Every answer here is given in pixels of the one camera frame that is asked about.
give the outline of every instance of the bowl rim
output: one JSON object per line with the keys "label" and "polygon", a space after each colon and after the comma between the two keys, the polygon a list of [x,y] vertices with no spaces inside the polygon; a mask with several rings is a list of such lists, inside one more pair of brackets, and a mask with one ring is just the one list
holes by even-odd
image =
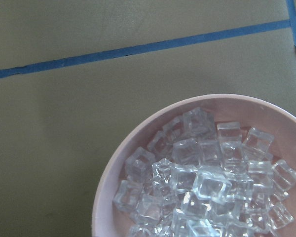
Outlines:
{"label": "bowl rim", "polygon": [[195,96],[195,97],[191,97],[188,99],[184,99],[181,100],[179,102],[176,102],[174,104],[171,104],[159,111],[157,111],[156,113],[152,114],[151,116],[149,116],[147,119],[145,119],[144,121],[142,121],[138,126],[136,126],[126,137],[125,139],[120,143],[120,145],[117,147],[117,149],[115,150],[115,152],[113,153],[113,155],[111,156],[108,164],[106,165],[101,178],[100,178],[100,182],[98,184],[96,193],[95,193],[95,197],[94,197],[94,202],[93,202],[93,209],[92,209],[92,220],[91,220],[91,232],[92,232],[92,236],[95,236],[95,222],[96,222],[96,213],[97,213],[97,207],[98,207],[98,202],[99,202],[99,197],[100,197],[100,190],[103,188],[103,182],[104,180],[106,180],[107,176],[109,175],[109,171],[110,168],[112,167],[113,163],[116,161],[117,159],[117,155],[120,153],[120,151],[122,150],[122,148],[131,140],[131,138],[137,134],[140,130],[142,130],[143,127],[145,127],[147,124],[149,124],[151,121],[153,121],[155,118],[159,117],[160,115],[164,114],[165,112],[176,108],[178,106],[181,106],[183,104],[188,104],[191,102],[195,102],[195,101],[200,101],[200,100],[206,100],[206,99],[217,99],[217,98],[226,98],[226,99],[240,99],[240,100],[246,100],[246,101],[251,101],[257,104],[261,104],[263,106],[269,107],[273,110],[278,111],[279,113],[283,114],[284,116],[288,117],[289,119],[291,119],[294,123],[296,123],[296,117],[292,114],[290,114],[289,112],[287,112],[286,110],[278,107],[277,105],[274,105],[270,102],[255,98],[255,97],[251,97],[251,96],[246,96],[246,95],[238,95],[238,94],[208,94],[208,95],[200,95],[200,96]]}

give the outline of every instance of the pink bowl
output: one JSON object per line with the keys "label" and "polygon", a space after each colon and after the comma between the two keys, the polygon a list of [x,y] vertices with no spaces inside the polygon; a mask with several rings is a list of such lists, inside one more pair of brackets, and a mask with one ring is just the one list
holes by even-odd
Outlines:
{"label": "pink bowl", "polygon": [[[112,205],[125,159],[138,146],[145,147],[162,126],[186,111],[201,107],[215,116],[215,121],[239,121],[241,127],[256,126],[275,136],[270,152],[296,170],[296,117],[260,99],[233,94],[193,97],[170,105],[138,125],[119,145],[106,166],[95,195],[92,213],[93,237],[124,237],[132,222]],[[284,201],[295,221],[281,229],[283,237],[296,237],[296,186]]]}

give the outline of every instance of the pile of clear cubes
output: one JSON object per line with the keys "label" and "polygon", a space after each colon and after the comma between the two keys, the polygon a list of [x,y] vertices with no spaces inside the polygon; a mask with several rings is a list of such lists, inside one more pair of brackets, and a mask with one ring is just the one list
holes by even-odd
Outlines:
{"label": "pile of clear cubes", "polygon": [[278,237],[296,171],[268,152],[274,136],[195,108],[126,159],[113,199],[128,237]]}

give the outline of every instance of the tiled floor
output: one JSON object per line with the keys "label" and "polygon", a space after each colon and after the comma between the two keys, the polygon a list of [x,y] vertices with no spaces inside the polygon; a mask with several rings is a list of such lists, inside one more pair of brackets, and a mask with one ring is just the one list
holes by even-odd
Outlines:
{"label": "tiled floor", "polygon": [[[272,1],[0,1],[0,69],[287,20]],[[235,93],[296,116],[290,28],[0,79],[0,237],[90,236],[110,156],[145,118]]]}

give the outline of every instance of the bowl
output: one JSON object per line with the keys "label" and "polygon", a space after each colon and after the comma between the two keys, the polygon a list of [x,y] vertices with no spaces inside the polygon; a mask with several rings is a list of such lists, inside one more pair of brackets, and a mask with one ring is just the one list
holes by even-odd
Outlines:
{"label": "bowl", "polygon": [[[296,117],[263,100],[234,94],[211,94],[172,104],[139,124],[119,145],[99,182],[93,205],[92,237],[124,237],[132,222],[112,204],[124,161],[137,147],[146,147],[155,133],[177,115],[195,107],[214,115],[216,122],[239,121],[241,127],[255,126],[275,136],[270,152],[286,160],[296,170]],[[278,232],[283,237],[296,236],[296,186],[289,190],[284,205],[295,221]]]}

